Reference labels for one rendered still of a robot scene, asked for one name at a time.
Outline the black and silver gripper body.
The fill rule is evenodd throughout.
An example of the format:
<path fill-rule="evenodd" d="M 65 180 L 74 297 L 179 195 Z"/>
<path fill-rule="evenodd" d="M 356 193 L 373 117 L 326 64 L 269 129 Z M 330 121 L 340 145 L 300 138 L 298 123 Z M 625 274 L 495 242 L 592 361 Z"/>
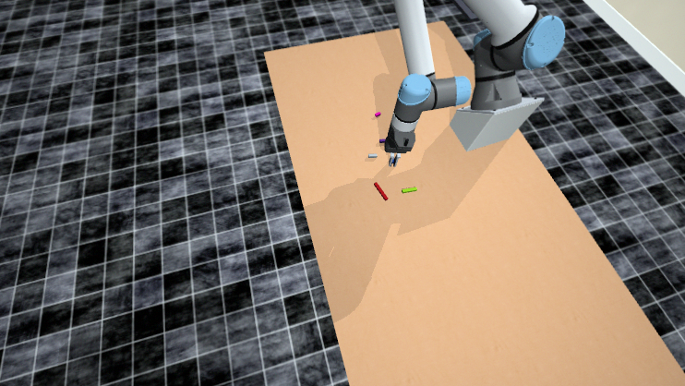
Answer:
<path fill-rule="evenodd" d="M 402 124 L 402 121 L 398 122 L 399 119 L 394 118 L 394 116 L 393 111 L 388 136 L 384 143 L 385 152 L 406 153 L 411 151 L 415 144 L 415 127 L 419 119 L 415 124 L 404 122 Z"/>

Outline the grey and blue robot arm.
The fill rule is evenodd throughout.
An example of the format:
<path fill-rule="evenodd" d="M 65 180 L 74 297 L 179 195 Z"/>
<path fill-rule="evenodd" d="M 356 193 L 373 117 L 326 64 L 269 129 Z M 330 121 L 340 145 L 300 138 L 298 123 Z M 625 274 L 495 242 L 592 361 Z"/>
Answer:
<path fill-rule="evenodd" d="M 521 0 L 463 1 L 487 27 L 474 37 L 475 88 L 471 110 L 494 110 L 521 103 L 515 71 L 509 70 L 533 70 L 550 64 L 563 46 L 562 20 L 543 17 L 535 6 L 525 6 Z M 396 118 L 413 123 L 424 111 L 467 103 L 471 96 L 467 77 L 432 81 L 436 75 L 423 0 L 393 3 L 409 74 L 398 91 Z"/>

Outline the red rod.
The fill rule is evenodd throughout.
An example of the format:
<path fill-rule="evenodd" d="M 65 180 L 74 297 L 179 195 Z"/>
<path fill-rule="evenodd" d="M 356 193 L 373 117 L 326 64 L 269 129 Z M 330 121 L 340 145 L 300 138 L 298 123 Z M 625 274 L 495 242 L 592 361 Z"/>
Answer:
<path fill-rule="evenodd" d="M 378 184 L 377 182 L 374 183 L 374 186 L 376 187 L 376 189 L 378 190 L 378 192 L 380 193 L 380 195 L 384 198 L 384 200 L 385 200 L 385 201 L 388 200 L 388 197 L 385 195 L 385 193 L 384 193 L 383 190 L 380 188 L 380 186 L 379 186 L 379 184 Z"/>

